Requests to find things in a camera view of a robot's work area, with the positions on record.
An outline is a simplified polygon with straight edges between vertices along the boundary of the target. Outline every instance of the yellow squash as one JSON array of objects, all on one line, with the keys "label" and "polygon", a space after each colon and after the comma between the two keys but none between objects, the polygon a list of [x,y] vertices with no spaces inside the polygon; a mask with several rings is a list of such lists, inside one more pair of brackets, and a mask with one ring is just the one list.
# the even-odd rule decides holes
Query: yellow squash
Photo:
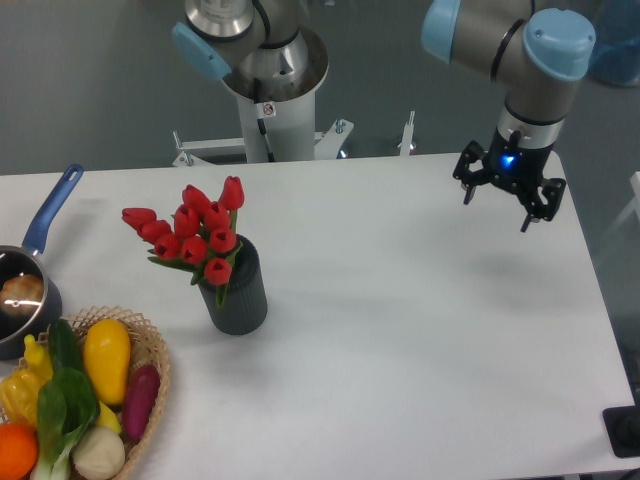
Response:
[{"label": "yellow squash", "polygon": [[51,358],[47,349],[36,342],[33,335],[24,337],[24,358],[29,368],[37,373],[42,380],[48,382],[53,377]]},{"label": "yellow squash", "polygon": [[83,357],[98,400],[110,407],[122,405],[131,359],[126,327],[110,318],[94,324],[87,331]]},{"label": "yellow squash", "polygon": [[100,427],[107,427],[109,430],[113,430],[120,435],[122,433],[122,427],[118,421],[118,417],[113,411],[107,407],[104,403],[100,403],[100,416],[96,420],[96,425]]}]

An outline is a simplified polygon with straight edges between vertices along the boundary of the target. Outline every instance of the pot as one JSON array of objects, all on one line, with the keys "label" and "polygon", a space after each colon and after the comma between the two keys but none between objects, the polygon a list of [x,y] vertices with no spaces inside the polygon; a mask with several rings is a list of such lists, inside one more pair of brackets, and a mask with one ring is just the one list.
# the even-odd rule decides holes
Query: pot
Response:
[{"label": "pot", "polygon": [[60,291],[47,276],[38,255],[49,226],[82,173],[70,165],[31,221],[22,247],[0,245],[0,360],[20,358],[24,337],[38,337],[62,315]]}]

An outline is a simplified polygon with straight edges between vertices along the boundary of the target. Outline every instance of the yellow pepper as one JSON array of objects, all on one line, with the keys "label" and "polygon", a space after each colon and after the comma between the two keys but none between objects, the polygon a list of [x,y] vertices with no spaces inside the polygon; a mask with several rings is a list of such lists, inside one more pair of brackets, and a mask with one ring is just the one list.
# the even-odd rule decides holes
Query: yellow pepper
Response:
[{"label": "yellow pepper", "polygon": [[94,324],[87,331],[83,358],[98,400],[111,407],[122,405],[131,359],[126,327],[110,318]]},{"label": "yellow pepper", "polygon": [[13,372],[0,382],[0,402],[11,423],[38,427],[38,393],[44,383],[28,368]]},{"label": "yellow pepper", "polygon": [[37,373],[42,380],[48,382],[53,377],[51,357],[45,347],[36,342],[33,335],[24,337],[24,358],[29,368]]}]

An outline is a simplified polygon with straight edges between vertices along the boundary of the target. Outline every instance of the dark gray vase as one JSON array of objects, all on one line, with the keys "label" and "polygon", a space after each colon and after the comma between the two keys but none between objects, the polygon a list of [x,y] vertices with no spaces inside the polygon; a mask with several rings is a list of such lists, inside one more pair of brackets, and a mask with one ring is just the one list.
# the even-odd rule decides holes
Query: dark gray vase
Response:
[{"label": "dark gray vase", "polygon": [[206,279],[198,283],[213,324],[229,335],[253,332],[262,325],[268,310],[258,251],[247,238],[238,235],[238,239],[243,246],[236,255],[222,307],[216,304],[216,287]]}]

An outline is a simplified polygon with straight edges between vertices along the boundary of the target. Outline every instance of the wicker basket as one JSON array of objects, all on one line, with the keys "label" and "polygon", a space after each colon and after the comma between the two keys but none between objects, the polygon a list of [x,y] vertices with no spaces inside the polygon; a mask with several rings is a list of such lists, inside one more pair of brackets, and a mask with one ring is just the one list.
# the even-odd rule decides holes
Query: wicker basket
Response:
[{"label": "wicker basket", "polygon": [[[83,345],[87,330],[98,320],[103,318],[113,318],[122,322],[129,331],[131,338],[131,363],[129,366],[129,374],[131,375],[138,367],[150,363],[154,365],[160,374],[160,390],[156,398],[155,406],[151,412],[149,423],[144,432],[142,439],[137,443],[131,442],[124,434],[124,448],[126,453],[125,464],[122,470],[113,477],[113,480],[122,480],[127,478],[135,468],[138,460],[143,455],[154,430],[160,422],[160,417],[164,411],[164,406],[169,394],[169,382],[171,374],[171,364],[169,363],[169,354],[167,345],[160,336],[158,330],[151,325],[151,322],[139,313],[133,313],[131,310],[125,310],[121,307],[91,307],[83,309],[75,315],[68,315],[65,319],[70,323],[71,328],[76,334],[78,345]],[[48,331],[41,333],[38,337],[38,343],[47,346]],[[27,362],[24,358],[20,359],[20,363],[16,370],[27,368]],[[122,420],[122,413],[116,412],[118,419]],[[0,423],[8,422],[4,408],[0,404]],[[72,469],[71,480],[83,480],[78,472]]]}]

